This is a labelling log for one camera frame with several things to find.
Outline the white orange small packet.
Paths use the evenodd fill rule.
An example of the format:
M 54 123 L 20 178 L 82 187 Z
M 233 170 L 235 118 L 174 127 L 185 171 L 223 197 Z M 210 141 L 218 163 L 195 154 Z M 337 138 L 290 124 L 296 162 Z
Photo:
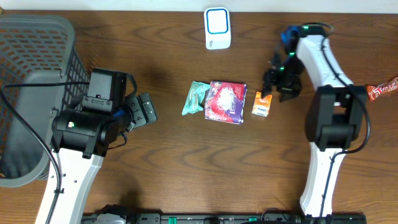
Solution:
M 257 91 L 251 113 L 258 116 L 267 117 L 270 112 L 271 102 L 272 95 L 266 95 L 262 97 L 262 93 Z

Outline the teal wipes packet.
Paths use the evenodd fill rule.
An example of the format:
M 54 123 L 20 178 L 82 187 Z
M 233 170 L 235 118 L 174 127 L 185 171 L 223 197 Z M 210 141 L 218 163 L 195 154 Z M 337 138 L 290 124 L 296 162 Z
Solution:
M 182 110 L 182 115 L 184 116 L 188 113 L 194 114 L 199 111 L 203 111 L 201 104 L 205 98 L 206 92 L 209 89 L 209 84 L 193 81 L 188 91 L 187 99 Z

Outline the purple red snack packet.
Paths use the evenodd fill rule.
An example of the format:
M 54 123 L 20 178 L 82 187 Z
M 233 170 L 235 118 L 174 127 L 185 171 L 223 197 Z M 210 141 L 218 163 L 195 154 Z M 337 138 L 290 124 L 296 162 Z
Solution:
M 242 124 L 247 85 L 212 81 L 205 101 L 205 119 Z

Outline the orange red snack packet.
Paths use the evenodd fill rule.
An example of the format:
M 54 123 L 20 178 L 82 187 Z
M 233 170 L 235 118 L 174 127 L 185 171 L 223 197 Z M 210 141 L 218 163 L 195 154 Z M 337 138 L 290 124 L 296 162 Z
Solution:
M 383 95 L 384 93 L 389 93 L 395 90 L 397 90 L 397 77 L 394 77 L 388 82 L 377 86 L 366 85 L 366 91 L 370 101 L 374 101 L 377 97 Z

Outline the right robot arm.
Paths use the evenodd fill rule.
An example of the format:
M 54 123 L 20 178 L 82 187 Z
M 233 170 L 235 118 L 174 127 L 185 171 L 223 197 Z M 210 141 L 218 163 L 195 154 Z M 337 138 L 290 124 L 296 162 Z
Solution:
M 361 151 L 369 141 L 371 121 L 367 93 L 342 71 L 331 51 L 333 26 L 309 22 L 290 26 L 280 36 L 287 58 L 276 51 L 263 76 L 262 96 L 279 92 L 284 102 L 302 91 L 300 75 L 307 72 L 315 90 L 305 118 L 311 158 L 307 182 L 300 198 L 304 217 L 325 222 L 332 215 L 332 198 L 343 159 Z

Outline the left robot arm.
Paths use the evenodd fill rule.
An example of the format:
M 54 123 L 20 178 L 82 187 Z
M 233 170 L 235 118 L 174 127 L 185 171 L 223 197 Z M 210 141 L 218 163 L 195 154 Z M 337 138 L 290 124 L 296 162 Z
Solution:
M 119 135 L 156 120 L 148 93 L 128 95 L 112 115 L 62 111 L 53 122 L 55 163 L 49 169 L 36 223 L 80 223 L 109 145 Z

